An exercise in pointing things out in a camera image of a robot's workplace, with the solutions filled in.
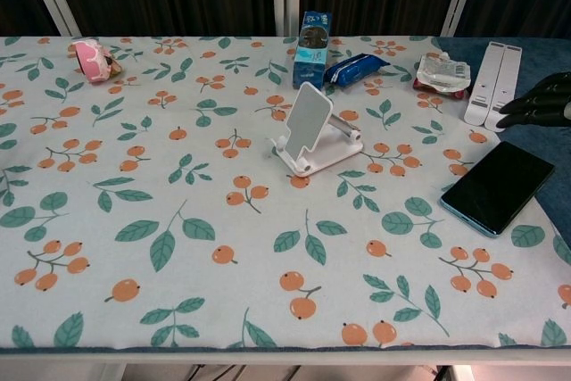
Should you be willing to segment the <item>right robot hand grey black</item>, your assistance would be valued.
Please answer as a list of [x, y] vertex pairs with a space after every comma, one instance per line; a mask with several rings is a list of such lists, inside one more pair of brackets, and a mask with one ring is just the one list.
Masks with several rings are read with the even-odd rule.
[[515, 125], [570, 126], [570, 72], [554, 73], [538, 82], [521, 97], [500, 108], [496, 124], [504, 129]]

